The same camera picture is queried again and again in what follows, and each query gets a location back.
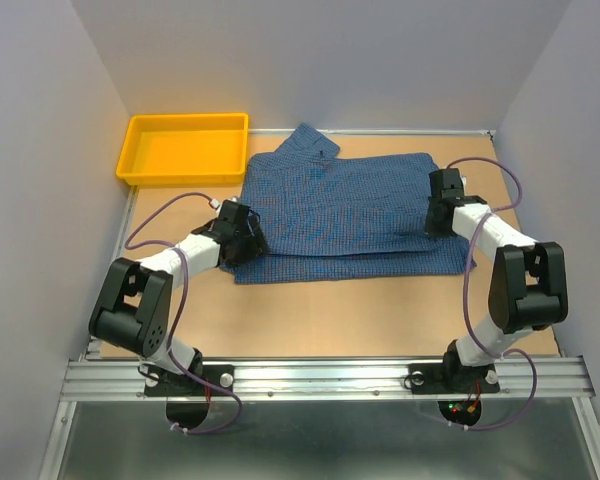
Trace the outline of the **blue plaid long sleeve shirt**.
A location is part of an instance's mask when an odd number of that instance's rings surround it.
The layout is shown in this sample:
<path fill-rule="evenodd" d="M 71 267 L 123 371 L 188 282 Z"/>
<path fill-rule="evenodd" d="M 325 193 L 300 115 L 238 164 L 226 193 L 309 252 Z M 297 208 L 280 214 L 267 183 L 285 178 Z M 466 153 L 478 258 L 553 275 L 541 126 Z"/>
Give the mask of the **blue plaid long sleeve shirt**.
<path fill-rule="evenodd" d="M 426 234 L 426 152 L 340 157 L 302 124 L 248 162 L 241 203 L 258 214 L 269 252 L 229 268 L 241 285 L 461 275 L 469 243 Z"/>

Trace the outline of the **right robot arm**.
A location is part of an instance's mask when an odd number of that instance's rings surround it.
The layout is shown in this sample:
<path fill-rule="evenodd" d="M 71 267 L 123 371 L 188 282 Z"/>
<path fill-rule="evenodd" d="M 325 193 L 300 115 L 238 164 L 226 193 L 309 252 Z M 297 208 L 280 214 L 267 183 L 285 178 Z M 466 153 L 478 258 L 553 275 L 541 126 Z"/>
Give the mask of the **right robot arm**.
<path fill-rule="evenodd" d="M 453 341 L 440 365 L 423 372 L 449 392 L 475 385 L 495 386 L 493 362 L 513 352 L 513 345 L 535 331 L 561 323 L 568 313 L 563 248 L 540 242 L 505 222 L 479 196 L 468 196 L 456 168 L 429 174 L 431 194 L 425 232 L 469 241 L 463 275 L 463 316 L 467 334 Z M 488 314 L 477 326 L 469 319 L 469 276 L 473 254 L 492 264 Z"/>

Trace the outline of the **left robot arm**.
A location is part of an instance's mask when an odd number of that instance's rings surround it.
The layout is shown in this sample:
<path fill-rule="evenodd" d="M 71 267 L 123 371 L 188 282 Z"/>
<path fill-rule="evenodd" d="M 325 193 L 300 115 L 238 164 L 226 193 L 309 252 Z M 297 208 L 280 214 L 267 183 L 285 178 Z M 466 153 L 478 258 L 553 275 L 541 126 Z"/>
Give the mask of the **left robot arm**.
<path fill-rule="evenodd" d="M 260 216 L 233 200 L 213 201 L 216 217 L 178 243 L 146 240 L 125 248 L 159 245 L 162 251 L 141 260 L 114 260 L 92 311 L 91 336 L 131 352 L 168 372 L 168 382 L 179 393 L 190 394 L 201 385 L 218 392 L 228 389 L 202 378 L 201 353 L 175 338 L 193 276 L 219 267 L 234 268 L 268 252 Z M 183 289 L 176 318 L 170 320 L 173 291 Z"/>

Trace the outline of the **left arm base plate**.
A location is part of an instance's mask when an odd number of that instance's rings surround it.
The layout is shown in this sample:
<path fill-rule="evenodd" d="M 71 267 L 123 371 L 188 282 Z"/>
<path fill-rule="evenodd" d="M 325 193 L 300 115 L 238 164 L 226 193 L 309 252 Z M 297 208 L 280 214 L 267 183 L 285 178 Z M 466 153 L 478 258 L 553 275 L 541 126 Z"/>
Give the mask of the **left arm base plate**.
<path fill-rule="evenodd" d="M 145 380 L 144 395 L 153 398 L 224 396 L 189 378 L 156 365 L 141 364 L 138 373 Z M 201 378 L 217 387 L 233 389 L 235 368 L 230 364 L 205 365 Z"/>

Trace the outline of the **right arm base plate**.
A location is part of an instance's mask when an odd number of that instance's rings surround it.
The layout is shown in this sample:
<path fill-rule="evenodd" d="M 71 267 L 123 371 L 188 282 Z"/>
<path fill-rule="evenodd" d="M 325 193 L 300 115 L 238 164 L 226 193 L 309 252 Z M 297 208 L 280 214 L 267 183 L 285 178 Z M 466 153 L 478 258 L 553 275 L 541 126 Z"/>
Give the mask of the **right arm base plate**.
<path fill-rule="evenodd" d="M 459 366 L 455 372 L 442 363 L 427 362 L 411 364 L 406 377 L 415 395 L 464 395 L 469 393 L 498 393 L 498 381 L 489 383 L 487 376 L 496 374 L 495 366 Z"/>

